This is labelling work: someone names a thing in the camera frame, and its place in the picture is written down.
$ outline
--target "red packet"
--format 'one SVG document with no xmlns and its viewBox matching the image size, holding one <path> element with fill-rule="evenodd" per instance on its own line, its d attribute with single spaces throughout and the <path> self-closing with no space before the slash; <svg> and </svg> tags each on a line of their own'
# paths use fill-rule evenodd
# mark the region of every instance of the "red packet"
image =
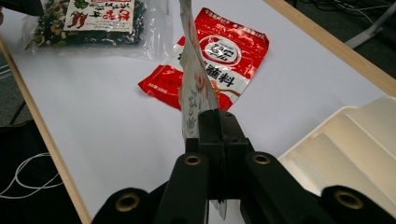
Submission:
<svg viewBox="0 0 396 224">
<path fill-rule="evenodd" d="M 269 41 L 265 34 L 229 21 L 205 7 L 195 19 L 195 26 L 219 109 L 228 110 L 256 73 Z M 178 89 L 183 77 L 179 60 L 184 43 L 182 36 L 172 55 L 138 84 L 147 94 L 178 109 Z"/>
</svg>

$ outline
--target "bag of dried food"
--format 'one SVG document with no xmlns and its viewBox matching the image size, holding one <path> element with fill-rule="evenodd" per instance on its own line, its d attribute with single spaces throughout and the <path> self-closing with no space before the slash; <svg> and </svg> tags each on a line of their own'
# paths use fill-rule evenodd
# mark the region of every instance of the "bag of dried food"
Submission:
<svg viewBox="0 0 396 224">
<path fill-rule="evenodd" d="M 168 0 L 44 1 L 44 16 L 24 20 L 23 43 L 33 52 L 100 49 L 111 55 L 161 59 L 172 48 Z"/>
</svg>

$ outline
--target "black cable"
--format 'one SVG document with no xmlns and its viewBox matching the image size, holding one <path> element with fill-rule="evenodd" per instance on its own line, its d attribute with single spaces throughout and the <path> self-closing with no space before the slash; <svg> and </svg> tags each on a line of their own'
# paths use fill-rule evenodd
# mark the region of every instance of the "black cable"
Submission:
<svg viewBox="0 0 396 224">
<path fill-rule="evenodd" d="M 12 116 L 11 121 L 9 122 L 10 125 L 15 123 L 15 120 L 17 119 L 18 115 L 21 113 L 21 111 L 23 110 L 23 107 L 26 105 L 26 102 L 23 101 L 20 106 L 18 107 L 17 111 L 15 111 L 14 116 Z"/>
</svg>

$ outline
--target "white cable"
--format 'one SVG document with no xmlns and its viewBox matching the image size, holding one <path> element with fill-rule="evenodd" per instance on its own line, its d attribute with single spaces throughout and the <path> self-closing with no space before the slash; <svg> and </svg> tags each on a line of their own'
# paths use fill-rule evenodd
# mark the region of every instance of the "white cable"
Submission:
<svg viewBox="0 0 396 224">
<path fill-rule="evenodd" d="M 35 155 L 35 156 L 33 156 L 33 157 L 31 157 L 31 158 L 28 158 L 27 160 L 23 161 L 23 162 L 18 166 L 17 170 L 15 171 L 15 176 L 14 176 L 14 178 L 12 179 L 11 183 L 9 183 L 9 185 L 6 187 L 6 189 L 4 189 L 4 190 L 0 193 L 0 198 L 4 198 L 4 199 L 23 199 L 23 198 L 27 198 L 27 197 L 30 197 L 30 196 L 34 195 L 35 193 L 39 192 L 41 189 L 50 189 L 50 188 L 55 188 L 55 187 L 58 187 L 58 186 L 62 185 L 62 183 L 60 183 L 60 184 L 55 184 L 55 185 L 48 186 L 48 185 L 59 175 L 59 173 L 56 174 L 51 180 L 49 180 L 46 184 L 44 184 L 44 185 L 41 186 L 41 187 L 27 186 L 27 185 L 22 184 L 22 182 L 19 180 L 18 174 L 21 172 L 21 170 L 26 166 L 26 164 L 27 164 L 29 161 L 31 161 L 31 160 L 33 160 L 33 159 L 35 159 L 35 158 L 44 157 L 44 156 L 50 156 L 50 154 L 49 154 L 48 152 L 40 153 L 40 154 L 37 154 L 37 155 Z M 14 197 L 14 196 L 3 195 L 7 190 L 9 190 L 9 189 L 11 188 L 11 186 L 12 186 L 12 184 L 13 184 L 14 182 L 17 182 L 20 186 L 22 186 L 22 187 L 24 187 L 24 188 L 27 188 L 27 189 L 35 189 L 35 191 L 33 191 L 33 192 L 30 193 L 30 194 L 24 195 L 24 196 L 16 196 L 16 197 Z"/>
</svg>

